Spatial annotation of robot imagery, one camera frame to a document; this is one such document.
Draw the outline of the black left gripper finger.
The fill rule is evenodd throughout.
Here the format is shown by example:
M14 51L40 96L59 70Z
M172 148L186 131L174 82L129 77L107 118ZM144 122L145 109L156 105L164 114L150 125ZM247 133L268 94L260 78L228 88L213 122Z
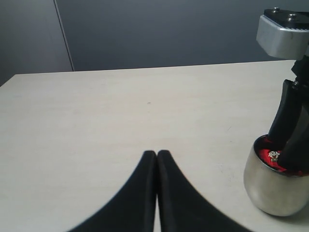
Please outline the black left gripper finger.
M72 232L152 232L156 209L157 156L144 151L122 188Z
M303 113L291 139L284 147L278 164L289 171L309 170L309 115Z
M279 147L284 147L291 138L302 109L302 99L298 89L290 80L282 84L281 101L268 132L268 139Z
M210 204L186 179L168 150L157 154L163 232L248 232Z

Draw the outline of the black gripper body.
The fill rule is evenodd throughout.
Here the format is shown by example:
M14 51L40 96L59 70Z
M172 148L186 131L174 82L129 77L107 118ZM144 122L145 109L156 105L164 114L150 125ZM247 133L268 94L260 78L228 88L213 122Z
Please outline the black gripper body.
M307 55L304 55L301 60L296 60L291 71L296 75L293 88L309 87L309 57Z

